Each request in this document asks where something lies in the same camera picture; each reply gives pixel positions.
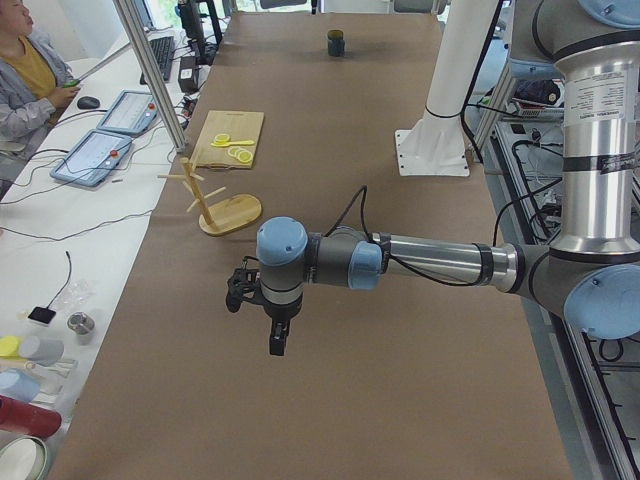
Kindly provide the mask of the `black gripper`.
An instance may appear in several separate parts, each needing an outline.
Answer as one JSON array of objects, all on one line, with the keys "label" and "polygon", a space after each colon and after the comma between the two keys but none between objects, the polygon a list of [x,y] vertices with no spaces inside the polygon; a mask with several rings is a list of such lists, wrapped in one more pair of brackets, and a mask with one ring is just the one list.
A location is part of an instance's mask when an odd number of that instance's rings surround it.
[{"label": "black gripper", "polygon": [[297,316],[302,307],[303,295],[287,304],[276,304],[269,300],[263,305],[264,311],[271,318],[271,332],[269,336],[269,354],[283,356],[286,350],[287,332],[291,320]]}]

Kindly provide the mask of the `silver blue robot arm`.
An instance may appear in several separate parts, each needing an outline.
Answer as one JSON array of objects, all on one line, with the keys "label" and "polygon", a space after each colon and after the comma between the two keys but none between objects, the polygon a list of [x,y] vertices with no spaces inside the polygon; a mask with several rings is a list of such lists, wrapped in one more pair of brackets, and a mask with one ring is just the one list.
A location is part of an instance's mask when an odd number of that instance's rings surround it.
[{"label": "silver blue robot arm", "polygon": [[547,246],[487,246],[370,233],[325,234],[276,217],[257,234],[255,300],[282,355],[305,283],[376,287],[411,272],[456,287],[492,285],[601,339],[639,330],[639,244],[630,233],[639,82],[635,1],[518,1],[510,61],[518,76],[564,78],[561,229]]}]

